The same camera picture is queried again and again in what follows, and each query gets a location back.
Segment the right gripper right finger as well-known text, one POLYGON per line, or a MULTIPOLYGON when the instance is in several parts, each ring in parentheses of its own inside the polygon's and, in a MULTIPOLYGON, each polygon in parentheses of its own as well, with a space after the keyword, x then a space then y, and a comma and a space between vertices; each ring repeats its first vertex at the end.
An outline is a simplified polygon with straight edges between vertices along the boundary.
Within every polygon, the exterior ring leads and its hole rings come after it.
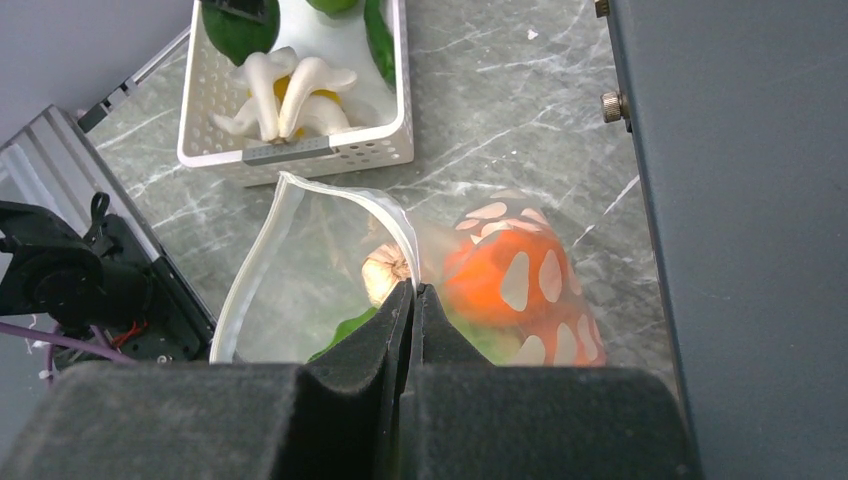
POLYGON ((698 479, 675 397, 629 367, 505 367, 420 287, 399 400, 403 479, 698 479))

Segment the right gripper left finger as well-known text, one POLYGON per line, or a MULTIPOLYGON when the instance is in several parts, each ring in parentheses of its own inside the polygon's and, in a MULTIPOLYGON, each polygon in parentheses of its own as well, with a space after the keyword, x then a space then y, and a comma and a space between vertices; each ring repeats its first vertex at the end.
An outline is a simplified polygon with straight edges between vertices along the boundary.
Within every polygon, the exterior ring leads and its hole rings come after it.
POLYGON ((89 362, 2 462, 5 479, 394 479, 413 286, 306 364, 89 362))

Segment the green lettuce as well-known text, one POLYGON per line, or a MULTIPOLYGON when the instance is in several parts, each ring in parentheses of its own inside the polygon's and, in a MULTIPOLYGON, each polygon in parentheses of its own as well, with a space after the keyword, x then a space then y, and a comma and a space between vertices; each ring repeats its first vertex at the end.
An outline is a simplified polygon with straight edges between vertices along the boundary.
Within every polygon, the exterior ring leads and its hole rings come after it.
MULTIPOLYGON (((330 343, 322 350, 314 353, 309 361, 314 361, 321 355, 326 353, 343 339, 347 338, 353 331, 364 325, 377 313, 377 309, 372 307, 363 312, 361 315, 344 320, 339 323, 335 329, 335 333, 330 343)), ((496 365, 506 364, 519 351, 522 340, 520 335, 515 331, 493 329, 481 326, 475 326, 465 322, 459 317, 452 317, 457 323, 453 326, 489 361, 496 365)))

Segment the peach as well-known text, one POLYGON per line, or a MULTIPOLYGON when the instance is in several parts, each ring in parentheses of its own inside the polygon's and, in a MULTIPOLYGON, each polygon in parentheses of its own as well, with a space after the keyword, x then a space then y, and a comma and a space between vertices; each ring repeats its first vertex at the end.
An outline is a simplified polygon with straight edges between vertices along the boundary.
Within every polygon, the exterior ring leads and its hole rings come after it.
POLYGON ((604 366, 604 345, 595 320, 581 314, 576 320, 541 322, 524 328, 526 339, 510 360, 515 365, 604 366))

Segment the garlic bulb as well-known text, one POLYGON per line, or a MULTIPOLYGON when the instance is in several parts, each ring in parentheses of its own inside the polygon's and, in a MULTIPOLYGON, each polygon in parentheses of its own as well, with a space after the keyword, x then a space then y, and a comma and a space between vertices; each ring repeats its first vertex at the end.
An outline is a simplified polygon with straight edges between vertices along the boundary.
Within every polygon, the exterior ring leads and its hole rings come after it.
POLYGON ((380 307, 398 283, 411 278, 411 270, 400 246, 384 243, 366 256, 361 276, 370 303, 380 307))

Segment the polka dot zip bag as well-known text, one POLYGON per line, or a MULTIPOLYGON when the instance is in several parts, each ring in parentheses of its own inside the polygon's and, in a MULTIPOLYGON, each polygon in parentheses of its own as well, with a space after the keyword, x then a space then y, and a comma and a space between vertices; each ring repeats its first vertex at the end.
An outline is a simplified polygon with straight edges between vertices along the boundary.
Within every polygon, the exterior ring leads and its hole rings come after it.
POLYGON ((314 360, 401 285, 431 286, 450 325, 494 364, 607 361, 566 248, 525 192, 499 189, 440 222, 381 190, 288 172, 226 296, 210 359, 314 360))

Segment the white mushrooms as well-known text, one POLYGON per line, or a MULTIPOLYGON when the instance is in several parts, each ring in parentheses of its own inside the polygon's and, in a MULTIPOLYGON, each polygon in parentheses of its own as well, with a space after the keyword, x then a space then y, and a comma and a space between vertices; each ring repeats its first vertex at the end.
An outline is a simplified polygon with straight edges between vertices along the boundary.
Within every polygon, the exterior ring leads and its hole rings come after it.
POLYGON ((234 116, 212 113, 210 121, 230 135, 255 133, 273 143, 295 141, 301 130, 329 136, 354 129, 339 97, 357 83, 351 69, 332 67, 319 57, 301 59, 284 47, 249 54, 229 78, 249 96, 234 116))

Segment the green lime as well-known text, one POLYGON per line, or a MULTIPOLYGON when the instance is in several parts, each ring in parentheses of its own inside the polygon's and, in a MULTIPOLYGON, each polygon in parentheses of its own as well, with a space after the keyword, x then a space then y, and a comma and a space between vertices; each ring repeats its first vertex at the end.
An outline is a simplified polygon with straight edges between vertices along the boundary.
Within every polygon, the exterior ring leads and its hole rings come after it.
POLYGON ((210 42, 236 67, 241 66, 252 53, 268 53, 277 40, 279 2, 271 0, 263 4, 267 20, 259 23, 221 10, 210 1, 201 2, 201 18, 210 42))

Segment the orange tangerine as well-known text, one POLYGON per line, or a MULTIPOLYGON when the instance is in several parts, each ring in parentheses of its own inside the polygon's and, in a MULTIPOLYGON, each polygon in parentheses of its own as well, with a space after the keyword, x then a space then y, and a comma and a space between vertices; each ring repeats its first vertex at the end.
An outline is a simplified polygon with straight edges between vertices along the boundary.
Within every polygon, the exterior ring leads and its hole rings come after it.
POLYGON ((569 263, 549 230, 506 226, 472 233, 443 264, 441 293, 467 321, 487 327, 539 325, 555 329, 581 315, 569 263))

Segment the yellow lemon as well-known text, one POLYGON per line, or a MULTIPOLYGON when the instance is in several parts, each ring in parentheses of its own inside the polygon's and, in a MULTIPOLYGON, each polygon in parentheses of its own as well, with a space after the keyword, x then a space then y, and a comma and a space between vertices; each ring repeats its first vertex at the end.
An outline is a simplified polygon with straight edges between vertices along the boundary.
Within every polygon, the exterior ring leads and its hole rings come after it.
POLYGON ((332 135, 350 126, 336 92, 318 88, 312 80, 287 77, 278 115, 277 137, 292 141, 303 135, 332 135))

